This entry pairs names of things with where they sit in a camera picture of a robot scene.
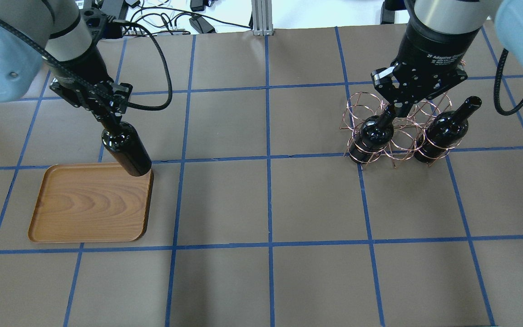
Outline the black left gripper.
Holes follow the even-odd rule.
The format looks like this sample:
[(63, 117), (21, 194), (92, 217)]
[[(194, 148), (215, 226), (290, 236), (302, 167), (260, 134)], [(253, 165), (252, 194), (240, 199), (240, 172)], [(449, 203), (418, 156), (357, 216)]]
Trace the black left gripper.
[(50, 61), (49, 67), (54, 77), (49, 88), (56, 95), (71, 106), (95, 112), (94, 118), (101, 124), (106, 112), (113, 113), (116, 122), (122, 121), (132, 85), (114, 82), (97, 46), (75, 59)]

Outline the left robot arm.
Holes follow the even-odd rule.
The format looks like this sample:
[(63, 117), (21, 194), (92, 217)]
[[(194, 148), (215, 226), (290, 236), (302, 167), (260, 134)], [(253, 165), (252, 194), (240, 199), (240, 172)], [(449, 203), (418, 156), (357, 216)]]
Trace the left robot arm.
[(114, 82), (99, 53), (106, 21), (99, 10), (81, 10), (72, 0), (0, 0), (0, 102), (23, 97), (47, 64), (54, 93), (103, 124), (119, 122), (125, 106), (82, 83), (122, 100), (132, 91), (130, 85)]

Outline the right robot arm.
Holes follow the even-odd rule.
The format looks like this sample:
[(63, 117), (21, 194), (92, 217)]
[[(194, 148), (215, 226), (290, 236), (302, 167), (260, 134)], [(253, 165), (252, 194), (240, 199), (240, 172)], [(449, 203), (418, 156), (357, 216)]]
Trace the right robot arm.
[(388, 68), (371, 73), (375, 90), (397, 117), (467, 79), (462, 59), (488, 18), (503, 47), (493, 91), (496, 111), (509, 116), (523, 107), (522, 98), (504, 110), (499, 95), (509, 54), (523, 67), (523, 0), (404, 0), (403, 6), (410, 19), (398, 54)]

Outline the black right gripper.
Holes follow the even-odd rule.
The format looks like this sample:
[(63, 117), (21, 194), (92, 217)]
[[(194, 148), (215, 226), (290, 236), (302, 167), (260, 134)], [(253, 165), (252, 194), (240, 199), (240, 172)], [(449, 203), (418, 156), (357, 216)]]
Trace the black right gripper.
[(451, 35), (409, 21), (398, 54), (388, 68), (371, 73), (375, 90), (388, 102), (383, 112), (402, 118), (422, 100), (434, 99), (468, 78), (461, 63), (468, 50), (468, 34)]

